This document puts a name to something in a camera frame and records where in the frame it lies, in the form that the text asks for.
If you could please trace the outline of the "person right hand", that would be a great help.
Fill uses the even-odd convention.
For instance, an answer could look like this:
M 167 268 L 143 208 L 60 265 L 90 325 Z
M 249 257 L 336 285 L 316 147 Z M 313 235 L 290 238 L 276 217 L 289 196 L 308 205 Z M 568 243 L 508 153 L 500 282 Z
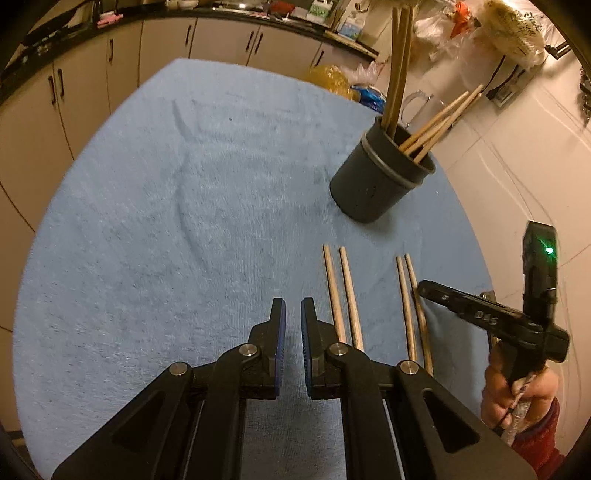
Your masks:
M 482 392 L 481 419 L 491 429 L 501 424 L 504 429 L 512 423 L 509 409 L 519 403 L 517 399 L 524 379 L 516 380 L 512 385 L 503 375 L 505 355 L 501 342 L 490 352 L 489 365 L 485 370 L 485 387 Z M 540 423 L 549 413 L 559 388 L 559 376 L 545 367 L 530 382 L 521 401 L 530 401 L 530 408 L 518 430 L 524 432 Z

